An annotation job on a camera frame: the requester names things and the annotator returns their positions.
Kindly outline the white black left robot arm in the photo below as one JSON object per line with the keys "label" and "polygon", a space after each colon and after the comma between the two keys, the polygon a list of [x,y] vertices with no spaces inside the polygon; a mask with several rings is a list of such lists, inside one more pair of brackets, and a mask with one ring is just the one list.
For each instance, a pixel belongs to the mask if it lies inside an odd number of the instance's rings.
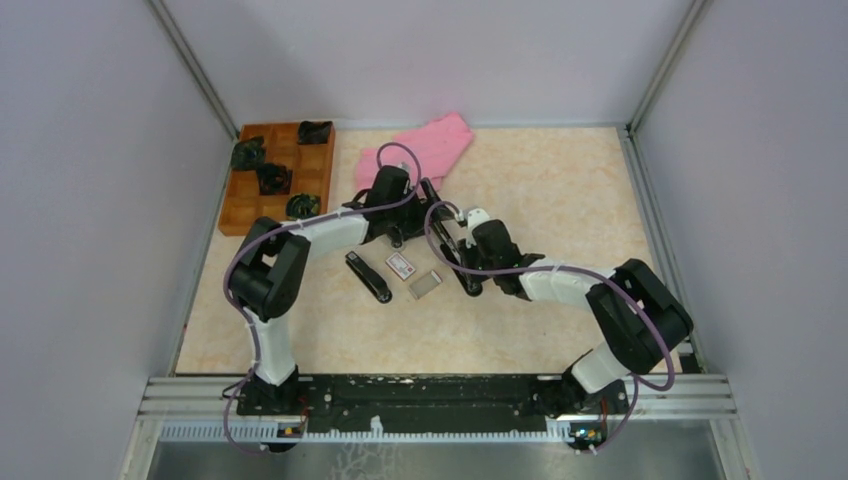
{"label": "white black left robot arm", "polygon": [[427,208],[438,198],[432,181],[413,183],[393,166],[379,169],[371,187],[338,209],[306,220],[257,219],[228,267],[224,291],[244,315],[254,360],[241,390],[244,403],[263,403],[277,414],[300,399],[288,315],[308,264],[382,236],[403,242],[423,233]]}

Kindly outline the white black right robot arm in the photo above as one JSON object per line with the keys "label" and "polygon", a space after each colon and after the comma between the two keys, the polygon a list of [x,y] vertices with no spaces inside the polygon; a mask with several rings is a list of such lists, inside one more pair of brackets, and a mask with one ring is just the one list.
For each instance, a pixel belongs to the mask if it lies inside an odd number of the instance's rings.
{"label": "white black right robot arm", "polygon": [[568,409],[590,411],[604,388],[628,374],[649,373],[693,329],[688,312],[642,260],[609,271],[567,267],[521,252],[506,225],[483,209],[468,212],[464,225],[459,250],[476,277],[492,279],[506,295],[594,315],[603,342],[565,370],[554,392]]}

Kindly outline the red white staple box sleeve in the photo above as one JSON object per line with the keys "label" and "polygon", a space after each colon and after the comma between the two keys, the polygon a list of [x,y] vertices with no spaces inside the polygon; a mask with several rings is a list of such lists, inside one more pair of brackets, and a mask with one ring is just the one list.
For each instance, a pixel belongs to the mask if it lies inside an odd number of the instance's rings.
{"label": "red white staple box sleeve", "polygon": [[392,253],[385,260],[385,263],[401,281],[410,279],[416,272],[412,263],[399,252]]}

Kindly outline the black stapler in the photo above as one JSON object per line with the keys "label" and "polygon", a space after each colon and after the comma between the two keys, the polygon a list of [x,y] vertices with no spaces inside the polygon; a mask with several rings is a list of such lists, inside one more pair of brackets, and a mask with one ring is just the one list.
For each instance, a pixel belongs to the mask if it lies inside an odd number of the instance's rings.
{"label": "black stapler", "polygon": [[462,213],[457,220],[456,213],[442,201],[428,178],[421,181],[420,187],[424,195],[421,205],[426,208],[424,231],[427,238],[434,242],[441,256],[451,265],[465,293],[471,297],[480,296],[483,292],[482,284],[487,279],[478,274],[481,268],[480,256],[475,248],[467,245],[464,238],[455,239],[445,226],[446,222],[456,221],[460,227],[464,227],[467,222]]}
{"label": "black stapler", "polygon": [[345,263],[379,303],[387,304],[392,300],[393,294],[386,280],[359,254],[349,251],[345,255]]}

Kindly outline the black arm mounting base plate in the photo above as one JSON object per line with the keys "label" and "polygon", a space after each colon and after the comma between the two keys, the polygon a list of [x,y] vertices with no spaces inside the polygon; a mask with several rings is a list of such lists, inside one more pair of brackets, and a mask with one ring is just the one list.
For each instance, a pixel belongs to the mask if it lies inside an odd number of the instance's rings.
{"label": "black arm mounting base plate", "polygon": [[562,415],[624,414],[623,381],[594,394],[560,375],[294,374],[280,386],[251,378],[236,394],[242,416],[294,416],[309,433],[540,432]]}

